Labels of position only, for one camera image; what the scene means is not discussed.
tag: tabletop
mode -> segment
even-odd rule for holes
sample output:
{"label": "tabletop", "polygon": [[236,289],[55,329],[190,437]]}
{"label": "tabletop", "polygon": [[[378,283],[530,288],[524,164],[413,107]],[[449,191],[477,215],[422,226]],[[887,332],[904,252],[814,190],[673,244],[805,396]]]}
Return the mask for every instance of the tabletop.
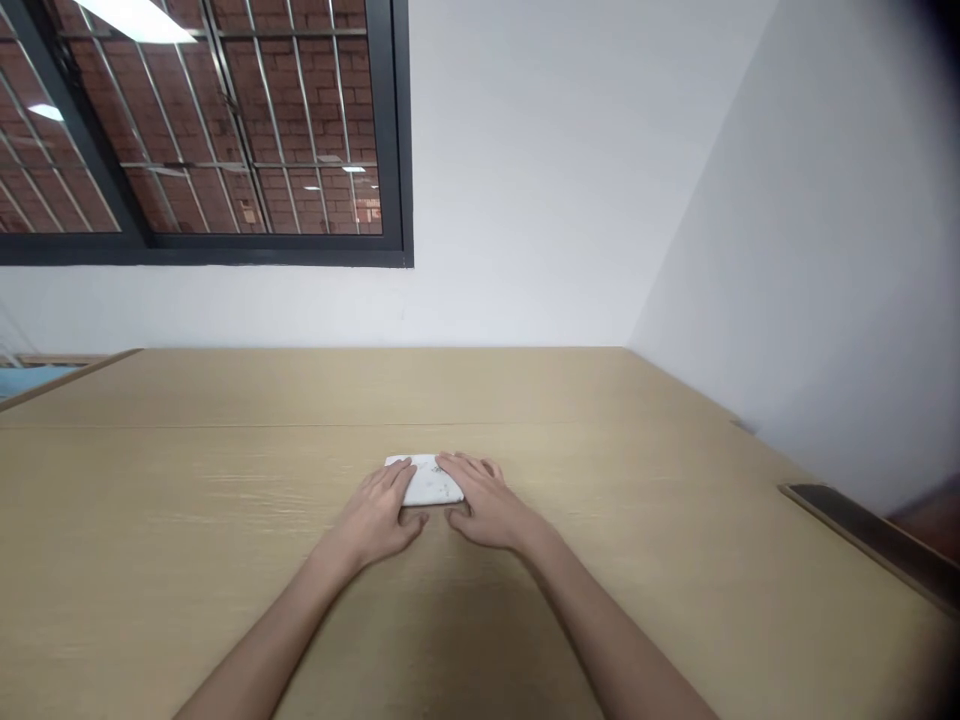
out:
{"label": "tabletop", "polygon": [[[0,413],[0,717],[166,718],[389,455],[465,450],[721,717],[909,714],[951,622],[777,491],[812,480],[620,349],[147,350]],[[599,717],[535,583],[432,510],[280,718]]]}

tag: window frame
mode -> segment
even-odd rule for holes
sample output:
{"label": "window frame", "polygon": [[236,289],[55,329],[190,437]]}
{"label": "window frame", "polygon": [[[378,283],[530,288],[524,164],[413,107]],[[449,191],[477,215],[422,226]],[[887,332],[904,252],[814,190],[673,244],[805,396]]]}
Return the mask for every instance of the window frame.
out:
{"label": "window frame", "polygon": [[365,0],[382,235],[158,233],[120,165],[68,44],[40,0],[0,0],[11,29],[116,218],[116,233],[0,234],[0,266],[413,267],[407,0]]}

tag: finger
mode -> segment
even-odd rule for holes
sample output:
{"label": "finger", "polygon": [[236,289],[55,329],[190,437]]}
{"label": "finger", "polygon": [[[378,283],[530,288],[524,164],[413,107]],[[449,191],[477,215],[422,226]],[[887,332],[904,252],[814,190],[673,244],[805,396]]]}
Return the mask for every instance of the finger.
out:
{"label": "finger", "polygon": [[405,547],[410,545],[410,543],[416,540],[417,536],[423,532],[423,526],[427,524],[427,520],[429,519],[430,516],[426,513],[419,513],[417,515],[408,517],[406,521],[400,525],[400,527],[397,529],[397,537],[399,538],[397,543],[399,545],[399,549],[397,552],[403,550]]}
{"label": "finger", "polygon": [[383,475],[380,476],[379,484],[383,487],[390,487],[393,481],[397,479],[397,475],[399,475],[404,468],[409,467],[409,465],[410,458],[404,458],[403,460],[390,463]]}
{"label": "finger", "polygon": [[413,476],[416,474],[416,465],[405,467],[400,471],[400,474],[397,475],[397,479],[394,481],[393,485],[390,486],[400,500],[403,500],[404,496],[407,494],[407,488],[410,487],[410,481],[413,480]]}
{"label": "finger", "polygon": [[484,458],[480,462],[483,463],[483,466],[487,469],[487,472],[489,472],[494,477],[494,479],[506,485],[506,482],[503,479],[503,470],[500,469],[500,466],[497,465],[496,462],[494,462],[490,458]]}
{"label": "finger", "polygon": [[373,483],[374,478],[379,477],[379,475],[380,475],[380,471],[379,471],[379,470],[374,470],[372,473],[370,473],[369,475],[367,475],[367,476],[361,481],[360,487],[362,487],[362,488],[370,487],[370,485]]}
{"label": "finger", "polygon": [[483,464],[479,460],[477,460],[475,457],[471,457],[470,455],[467,455],[466,453],[462,453],[462,452],[458,452],[456,456],[461,460],[463,460],[465,463],[467,463],[471,468],[473,468],[474,471],[476,471],[477,474],[480,475],[480,477],[487,476],[487,469],[483,467]]}
{"label": "finger", "polygon": [[473,468],[470,467],[464,460],[461,460],[458,457],[451,455],[450,453],[440,453],[437,455],[437,465],[443,470],[447,475],[452,477],[457,485],[460,486],[460,489],[464,492],[467,492],[467,489],[464,487],[472,487],[477,483],[477,478],[474,477]]}
{"label": "finger", "polygon": [[447,522],[450,524],[454,530],[466,537],[471,539],[473,523],[476,522],[474,518],[467,515],[463,510],[456,510],[454,508],[447,508],[444,513],[447,516]]}

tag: window pane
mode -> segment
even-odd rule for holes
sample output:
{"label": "window pane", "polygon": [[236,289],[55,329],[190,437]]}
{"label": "window pane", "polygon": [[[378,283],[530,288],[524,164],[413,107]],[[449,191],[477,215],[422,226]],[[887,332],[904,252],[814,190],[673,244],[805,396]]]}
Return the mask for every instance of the window pane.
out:
{"label": "window pane", "polygon": [[137,45],[56,0],[83,84],[151,226],[381,234],[363,1],[334,2],[334,29],[324,0],[252,0],[253,23],[245,0],[214,0],[223,64],[198,2],[155,2],[198,42]]}
{"label": "window pane", "polygon": [[66,125],[28,109],[53,108],[6,24],[0,35],[0,232],[116,232]]}

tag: person's right hand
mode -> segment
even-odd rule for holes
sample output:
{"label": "person's right hand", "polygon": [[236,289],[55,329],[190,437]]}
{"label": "person's right hand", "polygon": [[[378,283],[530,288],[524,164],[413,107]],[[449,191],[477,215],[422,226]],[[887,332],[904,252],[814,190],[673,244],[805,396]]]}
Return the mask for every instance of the person's right hand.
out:
{"label": "person's right hand", "polygon": [[521,552],[532,534],[550,527],[513,494],[500,466],[492,460],[477,460],[459,452],[440,453],[437,465],[456,481],[467,499],[469,512],[450,508],[446,514],[450,526],[468,540]]}

